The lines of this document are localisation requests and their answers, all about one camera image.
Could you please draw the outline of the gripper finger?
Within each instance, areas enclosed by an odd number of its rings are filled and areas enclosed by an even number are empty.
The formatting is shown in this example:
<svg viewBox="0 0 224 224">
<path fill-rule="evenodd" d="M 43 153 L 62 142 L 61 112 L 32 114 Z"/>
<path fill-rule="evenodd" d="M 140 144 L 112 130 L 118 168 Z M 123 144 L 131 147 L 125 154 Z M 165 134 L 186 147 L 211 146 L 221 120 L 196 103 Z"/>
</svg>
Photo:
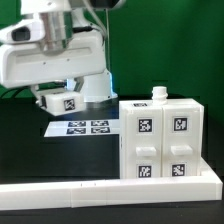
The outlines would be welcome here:
<svg viewBox="0 0 224 224">
<path fill-rule="evenodd" d="M 82 87 L 84 85 L 84 78 L 83 77 L 77 77 L 67 80 L 67 90 L 72 92 L 80 92 L 82 90 Z"/>
<path fill-rule="evenodd" d="M 39 86 L 38 85 L 32 85 L 30 87 L 30 90 L 36 98 L 36 104 L 39 107 L 43 107 L 44 106 L 44 96 L 42 95 L 41 91 L 39 90 Z"/>
</svg>

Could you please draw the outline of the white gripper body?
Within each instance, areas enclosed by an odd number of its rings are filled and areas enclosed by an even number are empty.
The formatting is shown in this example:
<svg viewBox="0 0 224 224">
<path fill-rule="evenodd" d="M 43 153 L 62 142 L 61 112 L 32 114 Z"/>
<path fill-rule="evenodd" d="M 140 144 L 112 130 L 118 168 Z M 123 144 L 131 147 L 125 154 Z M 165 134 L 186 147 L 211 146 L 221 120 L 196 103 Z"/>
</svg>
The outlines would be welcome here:
<svg viewBox="0 0 224 224">
<path fill-rule="evenodd" d="M 105 69 L 100 33 L 77 33 L 68 48 L 56 55 L 44 54 L 37 43 L 0 47 L 0 84 L 6 88 L 94 75 Z"/>
</svg>

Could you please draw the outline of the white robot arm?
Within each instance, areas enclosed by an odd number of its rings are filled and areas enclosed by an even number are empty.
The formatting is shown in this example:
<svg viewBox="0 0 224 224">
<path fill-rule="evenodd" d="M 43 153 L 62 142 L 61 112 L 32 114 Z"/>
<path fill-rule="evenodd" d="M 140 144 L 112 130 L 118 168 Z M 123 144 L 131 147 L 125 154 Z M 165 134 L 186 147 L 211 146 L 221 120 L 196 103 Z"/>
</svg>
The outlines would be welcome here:
<svg viewBox="0 0 224 224">
<path fill-rule="evenodd" d="M 24 18 L 0 30 L 0 84 L 27 87 L 38 106 L 59 116 L 117 97 L 107 69 L 108 32 L 85 12 L 126 0 L 21 0 Z"/>
</svg>

